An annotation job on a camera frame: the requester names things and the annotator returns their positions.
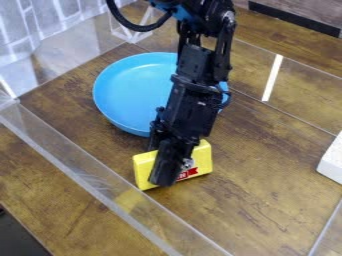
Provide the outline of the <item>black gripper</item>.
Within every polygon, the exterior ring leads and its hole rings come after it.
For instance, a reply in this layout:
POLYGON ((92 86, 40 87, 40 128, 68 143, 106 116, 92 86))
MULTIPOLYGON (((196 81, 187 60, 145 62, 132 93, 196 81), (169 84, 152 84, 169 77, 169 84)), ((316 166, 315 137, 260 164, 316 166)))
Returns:
POLYGON ((173 185, 180 172, 193 166, 193 144, 209 135, 216 115, 231 101, 224 81, 200 84, 180 75, 172 75, 171 81, 167 104, 156 109, 148 139, 148 150, 157 149, 148 181, 161 187, 173 185))

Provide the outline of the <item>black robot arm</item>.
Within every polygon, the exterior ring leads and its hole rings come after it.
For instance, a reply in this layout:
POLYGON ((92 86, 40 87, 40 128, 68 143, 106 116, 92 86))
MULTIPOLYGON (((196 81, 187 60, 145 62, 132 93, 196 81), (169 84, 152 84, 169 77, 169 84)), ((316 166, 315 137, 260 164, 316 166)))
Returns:
POLYGON ((148 181, 176 182, 191 167, 191 154, 211 132, 216 115, 228 105, 220 87, 231 71, 229 51, 236 28, 231 0, 151 0, 176 19, 176 72, 167 105, 156 109, 148 148, 157 152, 148 181))

